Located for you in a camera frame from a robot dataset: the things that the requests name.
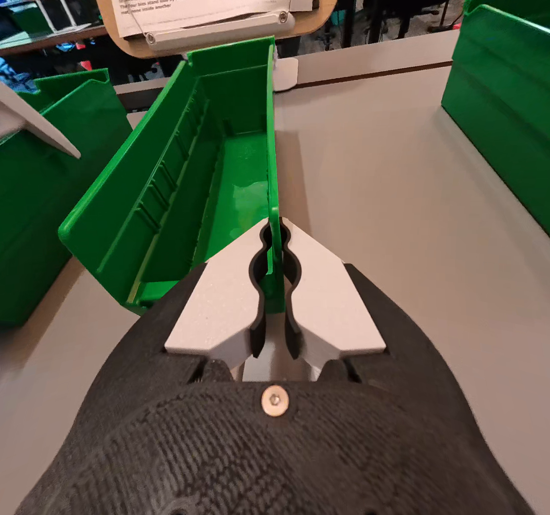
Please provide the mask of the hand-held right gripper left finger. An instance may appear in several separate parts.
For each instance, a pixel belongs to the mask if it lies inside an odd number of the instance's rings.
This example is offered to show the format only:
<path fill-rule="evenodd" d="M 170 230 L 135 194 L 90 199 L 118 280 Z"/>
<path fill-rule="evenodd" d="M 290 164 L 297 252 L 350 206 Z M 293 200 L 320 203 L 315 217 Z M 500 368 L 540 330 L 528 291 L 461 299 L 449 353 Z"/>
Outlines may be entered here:
<path fill-rule="evenodd" d="M 164 343 L 171 354 L 193 354 L 240 366 L 258 358 L 266 335 L 265 295 L 271 228 L 264 219 L 209 258 Z"/>

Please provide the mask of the clear box white frame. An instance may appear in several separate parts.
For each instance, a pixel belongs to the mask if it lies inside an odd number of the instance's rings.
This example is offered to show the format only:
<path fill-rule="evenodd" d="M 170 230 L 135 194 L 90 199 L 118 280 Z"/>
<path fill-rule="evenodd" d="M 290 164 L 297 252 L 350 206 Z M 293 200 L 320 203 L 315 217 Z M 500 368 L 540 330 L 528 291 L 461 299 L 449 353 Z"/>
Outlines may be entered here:
<path fill-rule="evenodd" d="M 66 0 L 34 0 L 34 3 L 54 35 L 79 32 L 92 25 L 74 13 Z"/>

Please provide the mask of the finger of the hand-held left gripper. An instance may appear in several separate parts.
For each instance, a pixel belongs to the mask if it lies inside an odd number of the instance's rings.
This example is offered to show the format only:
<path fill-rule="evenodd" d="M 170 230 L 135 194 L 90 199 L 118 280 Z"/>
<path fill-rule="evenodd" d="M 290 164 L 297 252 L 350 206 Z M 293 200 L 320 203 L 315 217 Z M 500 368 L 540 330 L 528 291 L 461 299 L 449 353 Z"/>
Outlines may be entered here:
<path fill-rule="evenodd" d="M 1 139 L 22 130 L 31 132 L 50 146 L 81 158 L 80 151 L 55 126 L 53 126 L 15 91 L 1 83 Z"/>

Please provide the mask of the green plastic bin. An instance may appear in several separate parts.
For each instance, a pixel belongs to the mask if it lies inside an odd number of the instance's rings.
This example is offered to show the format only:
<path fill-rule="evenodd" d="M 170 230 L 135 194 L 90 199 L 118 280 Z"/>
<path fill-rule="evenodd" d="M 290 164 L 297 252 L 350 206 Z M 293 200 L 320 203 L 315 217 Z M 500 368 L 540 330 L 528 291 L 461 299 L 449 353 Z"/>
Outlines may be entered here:
<path fill-rule="evenodd" d="M 195 267 L 268 220 L 266 310 L 284 310 L 274 38 L 192 51 L 62 222 L 62 244 L 143 314 Z"/>
<path fill-rule="evenodd" d="M 549 234 L 549 0 L 466 0 L 442 107 Z"/>
<path fill-rule="evenodd" d="M 58 228 L 131 133 L 107 68 L 35 81 L 16 92 L 80 151 L 27 131 L 1 140 L 1 330 L 21 327 L 71 253 Z"/>

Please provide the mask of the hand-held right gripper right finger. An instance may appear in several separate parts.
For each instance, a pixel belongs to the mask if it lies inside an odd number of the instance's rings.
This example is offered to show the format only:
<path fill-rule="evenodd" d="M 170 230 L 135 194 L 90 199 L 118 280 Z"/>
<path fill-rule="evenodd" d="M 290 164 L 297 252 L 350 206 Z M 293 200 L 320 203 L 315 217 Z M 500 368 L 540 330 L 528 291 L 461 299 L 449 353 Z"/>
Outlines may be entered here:
<path fill-rule="evenodd" d="M 280 220 L 285 342 L 291 357 L 321 369 L 329 360 L 386 349 L 345 263 L 289 219 Z"/>

